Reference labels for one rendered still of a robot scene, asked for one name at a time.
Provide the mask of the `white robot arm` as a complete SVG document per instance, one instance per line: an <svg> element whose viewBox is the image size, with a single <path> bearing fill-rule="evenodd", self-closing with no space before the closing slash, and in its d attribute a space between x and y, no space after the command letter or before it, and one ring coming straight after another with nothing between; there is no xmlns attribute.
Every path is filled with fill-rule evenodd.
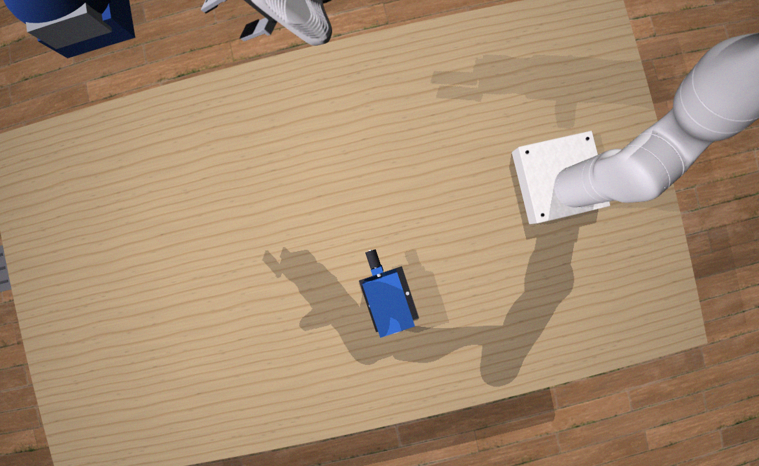
<svg viewBox="0 0 759 466"><path fill-rule="evenodd" d="M737 135L756 119L759 33L724 39L688 72L672 110L657 123L622 151L604 151L558 172L556 197L574 208L651 201L681 178L714 141Z"/></svg>

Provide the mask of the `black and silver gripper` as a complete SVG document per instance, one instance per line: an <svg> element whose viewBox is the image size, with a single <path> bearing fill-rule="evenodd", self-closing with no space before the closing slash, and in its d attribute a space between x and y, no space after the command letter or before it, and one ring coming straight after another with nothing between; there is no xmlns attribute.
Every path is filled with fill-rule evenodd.
<svg viewBox="0 0 759 466"><path fill-rule="evenodd" d="M326 44L332 36L332 25L323 3L331 0L244 0L265 18L245 25L240 39L272 35L277 23L310 45ZM201 11L208 13L226 0L205 0ZM274 20L275 19L275 20Z"/></svg>

